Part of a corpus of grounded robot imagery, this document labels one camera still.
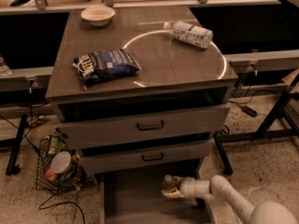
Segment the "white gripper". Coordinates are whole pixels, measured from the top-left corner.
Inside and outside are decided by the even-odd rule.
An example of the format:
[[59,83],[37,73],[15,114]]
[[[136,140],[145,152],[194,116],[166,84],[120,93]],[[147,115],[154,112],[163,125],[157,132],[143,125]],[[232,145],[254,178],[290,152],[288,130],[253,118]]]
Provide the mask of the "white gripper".
[[162,194],[165,198],[168,199],[179,199],[179,198],[186,198],[192,200],[195,198],[195,179],[192,177],[180,177],[180,176],[173,176],[174,180],[176,181],[177,185],[179,185],[179,190],[162,190]]

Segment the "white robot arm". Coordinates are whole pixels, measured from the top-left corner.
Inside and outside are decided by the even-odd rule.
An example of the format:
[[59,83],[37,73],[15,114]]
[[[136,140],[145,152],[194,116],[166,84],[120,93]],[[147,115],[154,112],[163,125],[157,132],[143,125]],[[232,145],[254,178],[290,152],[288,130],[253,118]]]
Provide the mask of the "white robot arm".
[[228,203],[243,224],[299,224],[292,212],[280,203],[254,206],[221,175],[210,180],[166,175],[162,194],[168,199],[203,199],[212,204]]

